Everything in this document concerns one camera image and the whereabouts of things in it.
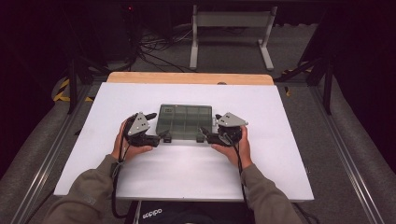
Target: wrist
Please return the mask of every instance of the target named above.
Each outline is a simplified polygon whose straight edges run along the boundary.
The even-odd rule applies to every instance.
[[[242,170],[245,170],[246,168],[248,168],[251,164],[253,164],[252,160],[245,160],[242,161]]]
[[[120,155],[120,153],[119,152],[112,152],[112,153],[110,153],[110,156],[112,156],[114,159],[116,159],[116,160],[118,160],[119,159],[119,155]]]

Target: aluminum rail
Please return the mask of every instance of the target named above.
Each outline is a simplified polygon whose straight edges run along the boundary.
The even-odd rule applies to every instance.
[[[82,86],[82,90],[78,95],[78,104],[75,110],[70,115],[67,115],[64,119],[61,130],[56,136],[51,148],[49,149],[47,157],[41,164],[40,169],[35,174],[35,178],[30,188],[27,190],[20,204],[20,207],[14,215],[14,218],[12,218],[11,224],[24,223],[26,221],[26,218],[28,218],[28,216],[30,215],[32,208],[35,205],[35,201],[37,200],[41,190],[43,189],[44,184],[46,183],[48,176],[50,175],[50,171],[52,170],[52,167],[63,148],[66,134],[69,131],[70,126],[73,124],[76,118],[76,114],[81,109],[81,106],[84,104],[85,98],[87,97],[89,90],[90,86]]]
[[[334,143],[336,144],[336,150],[338,156],[340,157],[341,162],[344,165],[346,173],[349,176],[350,182],[352,183],[352,186],[356,191],[359,200],[361,201],[361,205],[367,217],[369,218],[370,223],[373,224],[384,223],[384,220],[379,214],[378,209],[375,206],[374,200],[370,195],[370,192],[367,189],[366,184],[364,183],[364,180],[361,177],[361,174],[355,165],[355,162],[353,161],[352,157],[349,154],[347,145],[345,144],[343,138],[341,137],[341,134],[339,133],[338,128],[335,125],[334,120],[332,119],[332,116],[329,116],[325,108],[323,107],[322,104],[323,99],[319,89],[317,87],[309,87],[309,89],[314,97],[316,104],[318,105],[321,114],[323,115],[324,120],[326,121],[328,128],[330,129],[332,138],[334,140]]]

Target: finger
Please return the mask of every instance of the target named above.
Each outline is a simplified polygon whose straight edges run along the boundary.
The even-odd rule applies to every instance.
[[[217,152],[219,152],[219,153],[221,153],[221,154],[223,154],[223,155],[226,155],[226,156],[227,156],[227,154],[228,154],[228,151],[230,150],[229,148],[224,147],[224,146],[221,146],[221,145],[218,145],[218,144],[212,144],[211,146],[212,146],[212,148],[214,148]]]
[[[242,139],[248,139],[248,128],[247,126],[241,126]]]
[[[125,124],[126,124],[126,120],[123,121],[122,124],[121,124],[121,126],[120,126],[120,133],[122,133]]]
[[[151,150],[152,150],[152,146],[136,147],[134,148],[134,154],[137,155]]]

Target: gray sleeve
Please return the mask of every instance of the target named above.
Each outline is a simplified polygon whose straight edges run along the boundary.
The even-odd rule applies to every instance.
[[[255,164],[245,168],[241,181],[248,189],[248,203],[256,223],[302,223],[286,195]]]
[[[117,160],[106,155],[96,169],[79,175],[69,193],[49,209],[43,223],[101,223],[106,199],[113,191],[114,162]]]

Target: white board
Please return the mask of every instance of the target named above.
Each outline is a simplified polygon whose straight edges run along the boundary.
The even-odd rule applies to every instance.
[[[248,121],[251,157],[290,200],[313,200],[300,152],[276,86],[103,83],[55,190],[66,195],[82,172],[112,151],[121,123],[161,104],[211,105],[213,116],[232,112]],[[155,134],[157,118],[147,134]],[[241,201],[239,174],[208,143],[173,140],[138,155],[121,170],[119,198]]]

